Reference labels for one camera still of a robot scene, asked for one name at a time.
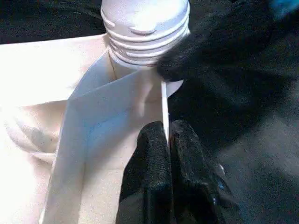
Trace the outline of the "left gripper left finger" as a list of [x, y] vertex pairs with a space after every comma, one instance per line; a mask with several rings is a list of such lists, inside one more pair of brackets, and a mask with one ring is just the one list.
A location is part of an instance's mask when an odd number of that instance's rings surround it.
[[171, 165], [161, 121], [145, 125], [121, 183], [117, 224], [171, 222]]

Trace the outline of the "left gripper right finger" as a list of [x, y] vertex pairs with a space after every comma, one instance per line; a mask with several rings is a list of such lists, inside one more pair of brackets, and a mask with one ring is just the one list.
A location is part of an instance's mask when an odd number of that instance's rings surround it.
[[177, 223], [235, 223], [232, 192], [223, 176], [208, 164], [194, 129], [183, 120], [173, 121], [170, 143]]

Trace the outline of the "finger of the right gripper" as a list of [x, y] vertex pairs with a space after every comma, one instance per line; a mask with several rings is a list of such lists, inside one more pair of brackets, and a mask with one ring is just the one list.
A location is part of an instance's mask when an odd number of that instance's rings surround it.
[[165, 81], [179, 81], [219, 70], [220, 66], [204, 53], [216, 44], [219, 36], [218, 30], [194, 30], [158, 60], [157, 73]]

